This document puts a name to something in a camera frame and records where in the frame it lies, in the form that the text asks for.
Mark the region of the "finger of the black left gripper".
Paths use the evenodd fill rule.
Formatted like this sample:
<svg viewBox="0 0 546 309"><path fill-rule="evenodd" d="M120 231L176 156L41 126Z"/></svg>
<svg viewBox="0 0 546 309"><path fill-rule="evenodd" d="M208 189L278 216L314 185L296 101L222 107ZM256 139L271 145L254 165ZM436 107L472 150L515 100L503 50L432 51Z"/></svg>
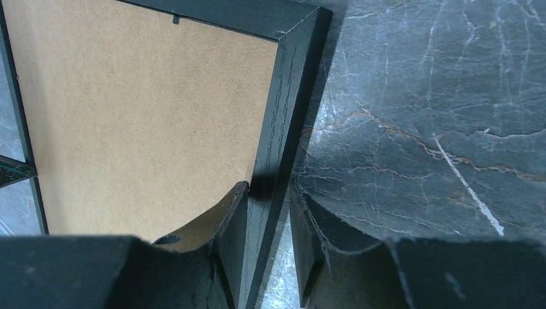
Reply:
<svg viewBox="0 0 546 309"><path fill-rule="evenodd" d="M6 156L1 155L1 188L37 176L36 168Z"/></svg>

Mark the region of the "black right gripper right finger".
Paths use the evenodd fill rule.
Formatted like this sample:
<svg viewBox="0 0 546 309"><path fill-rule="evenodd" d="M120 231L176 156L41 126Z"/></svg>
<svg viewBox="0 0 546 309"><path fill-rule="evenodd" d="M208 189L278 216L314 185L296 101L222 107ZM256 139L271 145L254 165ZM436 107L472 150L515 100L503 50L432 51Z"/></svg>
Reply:
<svg viewBox="0 0 546 309"><path fill-rule="evenodd" d="M521 238L378 239L290 186L303 308L544 308L545 246Z"/></svg>

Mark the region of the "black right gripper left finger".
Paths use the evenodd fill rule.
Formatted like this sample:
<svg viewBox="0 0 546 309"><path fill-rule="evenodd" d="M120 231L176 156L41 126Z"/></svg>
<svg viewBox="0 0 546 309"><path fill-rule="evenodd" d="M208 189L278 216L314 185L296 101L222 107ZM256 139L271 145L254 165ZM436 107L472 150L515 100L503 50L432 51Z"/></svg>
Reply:
<svg viewBox="0 0 546 309"><path fill-rule="evenodd" d="M2 308L235 308L249 184L149 243L134 236L1 238Z"/></svg>

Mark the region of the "brown backing board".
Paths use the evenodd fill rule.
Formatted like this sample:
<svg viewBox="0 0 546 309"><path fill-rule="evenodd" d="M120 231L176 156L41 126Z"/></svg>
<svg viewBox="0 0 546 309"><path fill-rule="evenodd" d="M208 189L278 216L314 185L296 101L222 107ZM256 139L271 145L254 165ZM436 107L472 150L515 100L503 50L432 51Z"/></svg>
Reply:
<svg viewBox="0 0 546 309"><path fill-rule="evenodd" d="M250 180L277 44L120 1L3 1L48 229L154 241Z"/></svg>

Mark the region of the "black picture frame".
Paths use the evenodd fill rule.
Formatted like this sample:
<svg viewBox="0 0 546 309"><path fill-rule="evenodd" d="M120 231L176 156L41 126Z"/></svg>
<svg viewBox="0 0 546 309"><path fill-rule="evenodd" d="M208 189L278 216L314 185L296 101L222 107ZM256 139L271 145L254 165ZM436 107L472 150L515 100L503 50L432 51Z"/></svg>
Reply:
<svg viewBox="0 0 546 309"><path fill-rule="evenodd" d="M187 19L277 44L252 176L248 181L242 180L249 184L247 210L251 206L256 207L260 229L273 229L276 224L275 211L280 208L285 195L298 137L314 87L315 74L332 18L331 11L292 1L120 2L167 14L174 23ZM1 33L5 41L1 49L2 56L7 61L6 70L15 94L15 106L23 114L20 126L25 158L37 171L2 3ZM38 171L32 185L46 219ZM134 236L149 243L157 240L148 241L133 234L53 235L47 221L46 229L44 236Z"/></svg>

